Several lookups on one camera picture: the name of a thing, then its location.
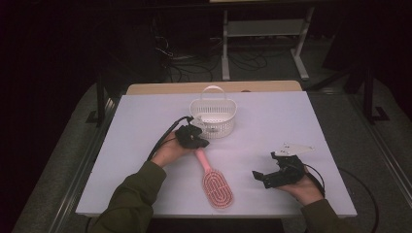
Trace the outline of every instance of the table surface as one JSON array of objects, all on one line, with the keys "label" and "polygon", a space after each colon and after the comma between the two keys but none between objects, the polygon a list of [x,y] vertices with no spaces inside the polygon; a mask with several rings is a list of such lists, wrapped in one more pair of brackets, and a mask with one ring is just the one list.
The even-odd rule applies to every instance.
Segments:
[{"label": "table surface", "polygon": [[[205,152],[211,166],[226,178],[234,195],[233,204],[223,210],[211,207],[202,189],[203,169],[197,158],[189,154],[165,168],[168,176],[154,203],[154,216],[300,216],[300,205],[288,193],[265,189],[252,174],[253,170],[264,174],[278,171],[270,152],[284,143],[314,147],[314,151],[300,154],[299,158],[323,175],[326,198],[339,216],[357,214],[306,92],[228,91],[226,95],[237,104],[235,127],[229,136],[210,140]],[[207,96],[222,98],[221,93]],[[189,116],[189,105],[198,98],[199,92],[124,95],[76,213],[100,215],[115,188],[138,171],[155,142],[176,119]]]}]

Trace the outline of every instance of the table leg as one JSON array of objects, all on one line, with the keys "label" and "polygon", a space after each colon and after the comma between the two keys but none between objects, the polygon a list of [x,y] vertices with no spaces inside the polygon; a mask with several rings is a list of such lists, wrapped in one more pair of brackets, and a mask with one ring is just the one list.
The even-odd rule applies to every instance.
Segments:
[{"label": "table leg", "polygon": [[304,80],[307,81],[309,79],[309,75],[306,72],[306,68],[303,65],[302,59],[300,58],[300,52],[302,51],[303,43],[305,42],[306,35],[309,29],[310,21],[312,19],[312,14],[314,12],[315,8],[309,8],[306,18],[303,21],[302,24],[302,29],[300,30],[299,34],[299,39],[297,42],[297,45],[294,49],[291,49],[292,57],[294,60],[294,63],[296,64],[297,70],[299,71],[300,77]]}]

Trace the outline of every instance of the hand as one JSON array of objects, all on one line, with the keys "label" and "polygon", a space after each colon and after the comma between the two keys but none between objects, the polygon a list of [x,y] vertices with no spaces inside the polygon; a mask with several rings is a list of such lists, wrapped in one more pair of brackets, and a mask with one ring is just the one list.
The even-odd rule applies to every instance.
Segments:
[{"label": "hand", "polygon": [[324,199],[322,193],[306,175],[297,183],[287,184],[276,188],[288,192],[303,206]]},{"label": "hand", "polygon": [[182,155],[193,151],[193,149],[183,148],[176,139],[175,131],[173,131],[164,139],[163,144],[155,152],[151,162],[157,164],[159,167],[164,167]]}]

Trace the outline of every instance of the pink hairbrush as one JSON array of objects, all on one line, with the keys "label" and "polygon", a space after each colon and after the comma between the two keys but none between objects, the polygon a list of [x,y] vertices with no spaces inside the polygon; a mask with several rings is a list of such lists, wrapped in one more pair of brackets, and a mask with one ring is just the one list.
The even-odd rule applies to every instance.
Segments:
[{"label": "pink hairbrush", "polygon": [[203,190],[214,208],[223,209],[233,202],[233,194],[229,185],[224,179],[223,174],[215,169],[212,169],[206,159],[203,149],[194,151],[200,163],[205,170],[203,177]]}]

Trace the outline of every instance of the plastic basket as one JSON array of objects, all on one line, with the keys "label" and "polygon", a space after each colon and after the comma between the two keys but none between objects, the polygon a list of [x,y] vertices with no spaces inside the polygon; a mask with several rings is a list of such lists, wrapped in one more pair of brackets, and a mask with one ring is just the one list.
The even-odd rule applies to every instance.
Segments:
[{"label": "plastic basket", "polygon": [[[218,89],[224,98],[204,98],[205,91]],[[193,100],[190,104],[190,113],[197,121],[197,126],[202,128],[200,137],[205,139],[218,139],[231,133],[236,115],[236,103],[227,99],[224,90],[216,85],[209,85],[200,94],[200,99]]]}]

